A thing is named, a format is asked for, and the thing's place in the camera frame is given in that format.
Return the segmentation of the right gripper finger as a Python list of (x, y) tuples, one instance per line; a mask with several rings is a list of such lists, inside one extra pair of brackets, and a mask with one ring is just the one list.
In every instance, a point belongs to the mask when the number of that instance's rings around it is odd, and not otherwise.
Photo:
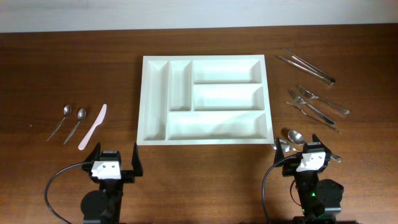
[(323, 151), (326, 154), (326, 157), (331, 157), (332, 152), (321, 142), (321, 140), (318, 138), (316, 134), (312, 134), (312, 149), (320, 150), (323, 149)]
[(275, 140), (275, 156), (274, 156), (274, 165), (276, 166), (283, 166), (283, 159), (284, 159), (284, 150), (282, 148), (280, 139), (277, 138)]

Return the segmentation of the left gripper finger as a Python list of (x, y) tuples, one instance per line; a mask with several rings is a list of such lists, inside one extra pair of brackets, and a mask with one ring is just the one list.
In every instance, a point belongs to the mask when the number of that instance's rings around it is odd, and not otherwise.
[(142, 177), (144, 175), (142, 163), (139, 158), (138, 145), (136, 142), (134, 143), (131, 165), (132, 165), (132, 168), (133, 168), (132, 171), (133, 171), (133, 174), (135, 177)]
[(94, 149), (90, 152), (90, 154), (85, 159), (85, 162), (97, 161), (100, 158), (101, 154), (101, 143), (98, 142)]

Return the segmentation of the pink plastic knife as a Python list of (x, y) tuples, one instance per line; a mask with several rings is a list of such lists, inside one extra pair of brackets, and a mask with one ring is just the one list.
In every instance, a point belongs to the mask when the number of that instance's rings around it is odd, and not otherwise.
[(95, 129), (97, 126), (99, 126), (103, 121), (104, 118), (106, 116), (106, 112), (107, 112), (107, 104), (103, 104), (101, 107), (101, 110), (97, 116), (97, 118), (95, 119), (94, 123), (92, 124), (91, 128), (88, 130), (88, 132), (86, 133), (86, 135), (84, 136), (84, 138), (81, 140), (81, 142), (78, 145), (78, 149), (80, 151), (84, 150), (87, 146), (87, 144), (89, 143)]

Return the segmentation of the small steel teaspoon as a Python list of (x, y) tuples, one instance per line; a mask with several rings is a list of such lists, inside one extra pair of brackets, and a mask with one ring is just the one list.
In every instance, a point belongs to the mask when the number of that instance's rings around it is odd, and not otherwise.
[(63, 122), (71, 115), (71, 113), (72, 113), (72, 106), (71, 105), (64, 106), (63, 118), (58, 122), (55, 129), (51, 132), (50, 136), (47, 138), (47, 141), (49, 141), (53, 137), (53, 135), (59, 130)]
[(74, 125), (73, 129), (70, 131), (69, 135), (67, 136), (67, 138), (66, 138), (66, 140), (63, 142), (63, 144), (66, 144), (66, 143), (70, 140), (70, 138), (73, 136), (73, 134), (74, 134), (75, 131), (77, 130), (79, 124), (80, 124), (82, 121), (84, 121), (85, 118), (86, 118), (86, 110), (85, 110), (84, 108), (82, 108), (82, 109), (80, 109), (80, 110), (78, 111), (78, 114), (77, 114), (77, 119), (78, 119), (78, 121), (77, 121), (76, 125)]

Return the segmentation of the long steel tongs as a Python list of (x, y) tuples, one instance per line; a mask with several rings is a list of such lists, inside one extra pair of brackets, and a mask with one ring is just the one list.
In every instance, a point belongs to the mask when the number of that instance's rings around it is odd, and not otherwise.
[(307, 72), (311, 74), (314, 77), (317, 77), (319, 80), (321, 80), (323, 83), (326, 83), (328, 86), (333, 86), (336, 83), (335, 78), (330, 76), (329, 74), (325, 73), (324, 71), (320, 70), (319, 68), (315, 67), (311, 63), (308, 63), (304, 59), (300, 58), (299, 56), (293, 54), (291, 51), (287, 49), (282, 49), (289, 57), (290, 59), (287, 59), (283, 56), (276, 55), (275, 57), (285, 63), (288, 63), (296, 68), (299, 68), (303, 70), (304, 72)]

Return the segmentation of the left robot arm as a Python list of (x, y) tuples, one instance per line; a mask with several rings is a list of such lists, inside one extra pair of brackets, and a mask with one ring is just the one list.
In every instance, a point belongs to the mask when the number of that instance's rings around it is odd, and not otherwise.
[(123, 187), (133, 184), (144, 174), (137, 144), (133, 147), (131, 170), (122, 170), (119, 151), (102, 151), (98, 143), (85, 159), (82, 170), (99, 185), (98, 190), (87, 193), (80, 205), (84, 223), (119, 223)]

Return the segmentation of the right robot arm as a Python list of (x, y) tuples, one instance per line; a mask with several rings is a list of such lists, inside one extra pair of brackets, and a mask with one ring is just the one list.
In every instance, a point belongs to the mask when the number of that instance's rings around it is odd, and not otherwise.
[(303, 215), (294, 217), (292, 223), (336, 223), (344, 187), (334, 180), (318, 178), (328, 166), (332, 152), (316, 135), (312, 139), (302, 151), (289, 157), (284, 156), (281, 141), (276, 139), (274, 165), (282, 167), (284, 177), (294, 177)]

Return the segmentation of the large steel spoon lower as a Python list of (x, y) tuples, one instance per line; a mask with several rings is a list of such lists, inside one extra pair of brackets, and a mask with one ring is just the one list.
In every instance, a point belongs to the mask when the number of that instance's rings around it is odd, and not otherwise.
[[(282, 147), (282, 150), (284, 152), (298, 152), (299, 150), (297, 150), (296, 148), (292, 147), (286, 140), (280, 139), (279, 140), (280, 145)], [(274, 140), (274, 143), (271, 144), (271, 147), (276, 150), (277, 149), (277, 140)]]

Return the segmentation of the large steel spoon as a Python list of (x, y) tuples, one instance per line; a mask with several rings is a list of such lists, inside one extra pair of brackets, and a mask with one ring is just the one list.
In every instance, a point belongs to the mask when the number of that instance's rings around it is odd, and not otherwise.
[[(299, 146), (304, 145), (306, 143), (304, 137), (300, 133), (296, 132), (295, 130), (290, 130), (288, 132), (288, 138), (292, 143), (299, 145)], [(337, 156), (336, 154), (332, 154), (330, 157), (336, 162), (343, 161), (342, 158), (340, 156)]]
[[(296, 148), (292, 147), (286, 140), (280, 139), (279, 140), (280, 145), (282, 147), (282, 150), (284, 152), (298, 152), (299, 150), (297, 150)], [(276, 150), (277, 149), (277, 140), (274, 140), (274, 143), (271, 144), (271, 147)]]

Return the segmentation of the thin small steel fork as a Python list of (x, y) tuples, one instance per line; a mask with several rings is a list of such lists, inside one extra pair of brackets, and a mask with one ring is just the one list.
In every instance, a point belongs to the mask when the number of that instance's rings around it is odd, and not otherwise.
[(341, 134), (341, 131), (339, 131), (338, 129), (334, 128), (332, 125), (330, 125), (330, 124), (328, 124), (328, 123), (326, 123), (326, 122), (324, 122), (324, 121), (321, 121), (320, 119), (314, 118), (313, 116), (307, 114), (307, 113), (304, 112), (304, 110), (301, 109), (301, 107), (299, 107), (298, 105), (295, 105), (295, 104), (293, 104), (293, 103), (291, 103), (291, 102), (288, 102), (288, 101), (286, 101), (285, 103), (288, 104), (288, 105), (290, 105), (290, 106), (293, 106), (294, 108), (297, 108), (297, 109), (298, 109), (299, 111), (301, 111), (306, 117), (308, 117), (308, 118), (310, 118), (310, 119), (312, 119), (312, 120), (314, 120), (314, 121), (316, 121), (316, 122), (318, 122), (318, 123), (320, 123), (320, 124), (322, 124), (322, 125), (324, 125), (324, 126), (327, 126), (328, 128), (334, 130), (334, 131), (337, 132), (338, 134)]

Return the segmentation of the large steel spoon upper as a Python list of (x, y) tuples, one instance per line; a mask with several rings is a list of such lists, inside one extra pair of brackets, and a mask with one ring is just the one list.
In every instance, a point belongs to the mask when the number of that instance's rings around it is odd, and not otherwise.
[[(288, 138), (292, 143), (299, 145), (299, 146), (304, 145), (306, 143), (304, 137), (300, 133), (296, 132), (295, 130), (290, 130), (288, 132)], [(342, 158), (340, 156), (337, 156), (336, 154), (332, 154), (330, 157), (336, 162), (343, 161)]]

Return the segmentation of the white plastic cutlery tray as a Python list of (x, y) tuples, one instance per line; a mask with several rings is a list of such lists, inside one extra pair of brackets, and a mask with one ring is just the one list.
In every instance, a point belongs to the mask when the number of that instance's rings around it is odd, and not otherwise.
[(273, 142), (264, 55), (143, 58), (139, 145)]

